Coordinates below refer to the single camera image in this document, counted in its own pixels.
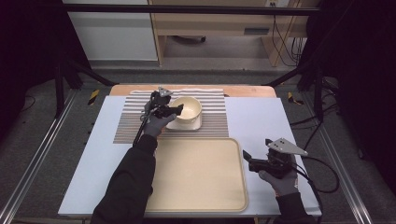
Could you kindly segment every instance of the plastic tray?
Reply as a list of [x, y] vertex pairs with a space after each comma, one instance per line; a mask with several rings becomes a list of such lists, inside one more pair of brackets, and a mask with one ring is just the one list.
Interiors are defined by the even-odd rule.
[[232, 138], [160, 138], [147, 212], [236, 212], [248, 204]]

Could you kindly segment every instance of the black glove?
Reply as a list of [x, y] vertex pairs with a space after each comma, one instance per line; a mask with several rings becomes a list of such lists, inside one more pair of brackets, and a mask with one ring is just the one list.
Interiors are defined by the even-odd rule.
[[[292, 167], [296, 168], [296, 158], [294, 155], [291, 155], [291, 162]], [[298, 192], [297, 172], [294, 169], [282, 179], [275, 178], [264, 170], [259, 171], [259, 177], [271, 184], [276, 193], [276, 197]]]
[[149, 117], [148, 122], [145, 125], [143, 133], [151, 135], [155, 138], [158, 137], [158, 135], [162, 133], [163, 127], [165, 127], [169, 122], [174, 120], [176, 116], [177, 116], [176, 114], [172, 114], [167, 118], [158, 119], [154, 115], [151, 115]]

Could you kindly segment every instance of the forearm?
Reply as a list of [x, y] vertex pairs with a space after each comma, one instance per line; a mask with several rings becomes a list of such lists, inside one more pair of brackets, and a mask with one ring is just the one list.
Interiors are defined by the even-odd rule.
[[281, 215], [276, 218], [275, 224], [316, 223], [315, 219], [305, 212], [300, 192], [276, 197], [276, 200]]
[[157, 140], [143, 135], [130, 148], [109, 181], [92, 214], [92, 223], [138, 223], [145, 213], [155, 172]]

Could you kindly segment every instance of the wooden board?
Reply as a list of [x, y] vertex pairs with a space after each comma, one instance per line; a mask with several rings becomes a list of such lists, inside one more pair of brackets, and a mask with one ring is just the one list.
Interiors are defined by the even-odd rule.
[[[115, 85], [110, 92], [111, 96], [129, 95], [131, 91], [157, 91], [157, 85]], [[246, 85], [161, 85], [171, 90], [180, 89], [223, 89], [224, 94], [232, 97], [276, 97], [274, 88], [269, 86], [246, 86]]]

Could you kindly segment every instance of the striped mat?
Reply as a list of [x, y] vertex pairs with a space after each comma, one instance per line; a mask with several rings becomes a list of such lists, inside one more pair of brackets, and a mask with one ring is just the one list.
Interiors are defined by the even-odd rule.
[[[228, 137], [227, 115], [223, 89], [170, 90], [172, 101], [180, 96], [192, 96], [201, 102], [202, 125], [197, 130], [163, 129], [161, 137]], [[126, 97], [114, 144], [132, 144], [140, 128], [140, 116], [152, 91], [132, 91]]]

